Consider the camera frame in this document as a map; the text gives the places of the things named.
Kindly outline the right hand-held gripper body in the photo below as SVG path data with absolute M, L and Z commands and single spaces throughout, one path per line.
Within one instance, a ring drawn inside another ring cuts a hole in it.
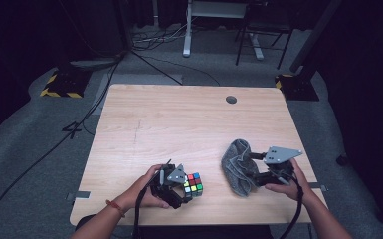
M 266 153 L 264 163 L 279 183 L 289 185 L 293 175 L 293 166 L 290 161 L 300 155 L 302 155 L 300 149 L 271 146 Z

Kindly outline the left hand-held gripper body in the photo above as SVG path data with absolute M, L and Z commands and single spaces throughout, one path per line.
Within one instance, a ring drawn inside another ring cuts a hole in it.
M 183 187 L 186 181 L 186 173 L 182 164 L 176 166 L 167 162 L 150 180 L 151 193 L 167 202 L 170 206 L 173 202 L 176 187 Z

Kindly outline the multicoloured puzzle cube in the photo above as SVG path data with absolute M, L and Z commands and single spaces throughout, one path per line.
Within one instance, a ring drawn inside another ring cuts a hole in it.
M 183 187 L 187 198 L 201 196 L 203 194 L 203 184 L 200 174 L 198 172 L 187 174 Z

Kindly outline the grey cloth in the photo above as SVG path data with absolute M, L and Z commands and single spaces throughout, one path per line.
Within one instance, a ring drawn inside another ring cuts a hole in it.
M 221 165 L 232 190 L 241 197 L 248 197 L 253 186 L 257 186 L 254 174 L 258 166 L 250 158 L 251 147 L 243 139 L 235 139 L 225 151 Z

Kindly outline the person's left hand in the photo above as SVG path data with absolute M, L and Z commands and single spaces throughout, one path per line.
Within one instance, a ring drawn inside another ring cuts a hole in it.
M 142 195 L 140 207 L 158 207 L 167 209 L 169 204 L 164 200 L 155 197 L 148 190 L 147 183 L 161 168 L 160 164 L 152 165 L 145 174 L 141 175 L 124 193 L 123 209 L 135 208 L 139 195 Z

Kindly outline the person's right hand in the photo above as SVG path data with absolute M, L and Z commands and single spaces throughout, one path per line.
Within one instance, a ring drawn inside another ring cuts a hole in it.
M 298 166 L 296 160 L 292 158 L 290 162 L 294 168 L 294 175 L 298 185 L 296 185 L 296 183 L 293 181 L 289 185 L 278 185 L 270 183 L 265 185 L 265 189 L 276 193 L 282 193 L 290 199 L 298 200 L 298 189 L 301 188 L 303 192 L 302 203 L 305 204 L 314 195 L 314 192 L 309 187 L 306 177 Z

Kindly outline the grey tape piece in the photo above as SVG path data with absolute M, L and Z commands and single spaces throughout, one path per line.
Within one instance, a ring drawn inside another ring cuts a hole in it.
M 328 188 L 319 182 L 310 182 L 309 186 L 312 189 L 320 189 L 322 192 L 328 191 Z
M 68 201 L 75 201 L 76 199 L 88 199 L 91 193 L 89 191 L 69 192 L 66 196 Z

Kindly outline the person's dark clothing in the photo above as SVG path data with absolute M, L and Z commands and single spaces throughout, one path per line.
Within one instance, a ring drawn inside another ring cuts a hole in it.
M 274 239 L 270 227 L 238 226 L 154 226 L 141 227 L 143 239 Z

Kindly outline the black yellow striped stand base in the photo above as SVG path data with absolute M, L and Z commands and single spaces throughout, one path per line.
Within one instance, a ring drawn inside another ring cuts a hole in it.
M 74 70 L 61 72 L 56 70 L 49 77 L 40 92 L 40 96 L 80 99 L 85 94 L 91 75 L 92 73 L 90 71 Z
M 275 86 L 283 93 L 287 101 L 319 101 L 311 81 L 303 80 L 300 76 L 277 75 L 275 76 Z

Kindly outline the person's dark-clad knee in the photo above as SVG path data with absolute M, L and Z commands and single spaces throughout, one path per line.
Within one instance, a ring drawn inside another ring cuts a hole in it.
M 89 222 L 92 218 L 94 218 L 96 214 L 88 215 L 83 217 L 79 223 L 76 225 L 75 231 L 79 230 L 82 226 L 84 226 L 87 222 Z

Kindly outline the grey flat stand base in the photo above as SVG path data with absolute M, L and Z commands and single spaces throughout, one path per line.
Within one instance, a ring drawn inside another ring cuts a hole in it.
M 87 70 L 98 71 L 114 66 L 119 61 L 119 58 L 96 58 L 91 60 L 71 61 L 73 67 Z

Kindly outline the black metal chair frame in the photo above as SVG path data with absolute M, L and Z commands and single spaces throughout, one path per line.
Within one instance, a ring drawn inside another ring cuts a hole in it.
M 280 0 L 251 0 L 245 8 L 244 18 L 235 40 L 239 41 L 239 48 L 235 65 L 238 66 L 242 49 L 245 47 L 244 38 L 257 35 L 275 36 L 269 49 L 281 51 L 277 69 L 282 65 L 288 43 L 292 36 L 293 27 L 290 15 Z

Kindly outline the dark slanted stand post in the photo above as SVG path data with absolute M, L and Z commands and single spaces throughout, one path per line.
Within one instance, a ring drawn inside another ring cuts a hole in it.
M 327 24 L 329 23 L 330 19 L 334 15 L 341 2 L 342 0 L 330 0 L 321 17 L 319 18 L 318 22 L 315 24 L 313 30 L 311 31 L 309 37 L 307 38 L 302 48 L 293 60 L 292 64 L 290 65 L 289 70 L 292 73 L 296 73 L 299 70 L 299 68 L 302 68 L 304 71 L 308 70 L 308 67 L 306 66 L 305 62 L 307 61 L 308 56 L 313 50 L 316 42 L 320 38 L 321 33 L 326 28 Z

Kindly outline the white desk frame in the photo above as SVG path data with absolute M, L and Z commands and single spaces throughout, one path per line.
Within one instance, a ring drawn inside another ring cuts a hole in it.
M 242 19 L 245 14 L 245 3 L 224 2 L 215 0 L 187 0 L 186 33 L 182 55 L 191 55 L 192 20 L 194 17 L 215 17 Z

